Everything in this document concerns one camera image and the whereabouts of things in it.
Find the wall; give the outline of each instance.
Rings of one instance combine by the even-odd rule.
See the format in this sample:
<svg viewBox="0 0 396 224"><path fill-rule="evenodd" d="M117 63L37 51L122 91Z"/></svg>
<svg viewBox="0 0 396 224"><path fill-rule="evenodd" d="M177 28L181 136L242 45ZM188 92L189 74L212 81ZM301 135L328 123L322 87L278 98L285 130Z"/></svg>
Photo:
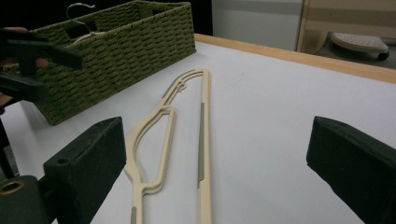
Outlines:
<svg viewBox="0 0 396 224"><path fill-rule="evenodd" d="M296 50L304 0L212 0L213 35Z"/></svg>

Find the white table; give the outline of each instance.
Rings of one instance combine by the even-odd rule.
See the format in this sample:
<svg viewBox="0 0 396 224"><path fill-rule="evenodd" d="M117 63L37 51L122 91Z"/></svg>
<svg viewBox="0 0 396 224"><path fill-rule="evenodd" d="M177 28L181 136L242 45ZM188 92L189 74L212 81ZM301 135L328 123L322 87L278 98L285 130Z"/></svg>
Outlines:
<svg viewBox="0 0 396 224"><path fill-rule="evenodd" d="M396 86L235 49L196 43L197 52L73 118L49 126L34 105L6 108L1 119L21 175L42 164L94 123L122 117L127 134L172 81L191 69L212 74L210 132L214 223L362 221L307 165L314 116L337 119L396 147ZM163 190L144 200L145 223L197 222L199 79L177 96L177 123ZM159 123L138 153L155 174ZM92 223L129 223L132 187L125 173Z"/></svg>

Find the wooden table edge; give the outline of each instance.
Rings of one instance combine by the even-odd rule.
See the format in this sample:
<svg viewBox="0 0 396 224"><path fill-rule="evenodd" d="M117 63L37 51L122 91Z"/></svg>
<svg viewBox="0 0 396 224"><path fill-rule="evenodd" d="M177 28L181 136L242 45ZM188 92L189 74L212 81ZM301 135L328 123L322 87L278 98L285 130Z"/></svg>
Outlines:
<svg viewBox="0 0 396 224"><path fill-rule="evenodd" d="M319 68L341 72L357 77L366 77L373 80L396 84L396 69L372 66L363 63L352 63L337 59L325 58L318 55L295 52L285 49L275 49L246 42L215 37L210 35L194 35L195 41L216 45L228 49L237 49L249 53L260 54L294 63L312 65Z"/></svg>

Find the wicker basket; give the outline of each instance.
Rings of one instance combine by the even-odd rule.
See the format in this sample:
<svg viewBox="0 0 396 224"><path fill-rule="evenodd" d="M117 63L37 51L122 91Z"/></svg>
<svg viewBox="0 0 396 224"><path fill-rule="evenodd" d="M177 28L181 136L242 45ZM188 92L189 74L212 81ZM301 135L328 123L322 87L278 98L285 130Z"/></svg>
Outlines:
<svg viewBox="0 0 396 224"><path fill-rule="evenodd" d="M35 105L51 125L196 51L190 3L132 1L75 20L94 22L106 33L74 43L67 31L80 25L72 21L33 30L83 55L83 70L51 63L33 77L49 89L48 101Z"/></svg>

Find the wire hanger hook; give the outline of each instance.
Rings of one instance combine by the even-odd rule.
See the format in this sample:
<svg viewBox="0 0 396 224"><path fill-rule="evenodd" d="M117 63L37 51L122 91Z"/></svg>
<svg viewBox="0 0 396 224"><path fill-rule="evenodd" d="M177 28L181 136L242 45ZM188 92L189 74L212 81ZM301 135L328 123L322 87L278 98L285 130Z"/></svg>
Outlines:
<svg viewBox="0 0 396 224"><path fill-rule="evenodd" d="M93 34L93 31L92 31L91 28L87 25L87 23L82 22L82 21L76 21L76 20L72 19L72 18L69 16L69 9L70 9L71 7L77 7L77 6L83 6L83 7L88 7L88 8L94 8L95 5L90 6L90 5L87 5L87 4L84 4L84 3L75 3L75 4L70 5L70 6L67 7L67 9L66 9L66 17L67 17L70 21L73 21L73 22L75 22L75 23L84 25L85 27L87 27L87 29L88 29L88 31L90 32L90 34Z"/></svg>

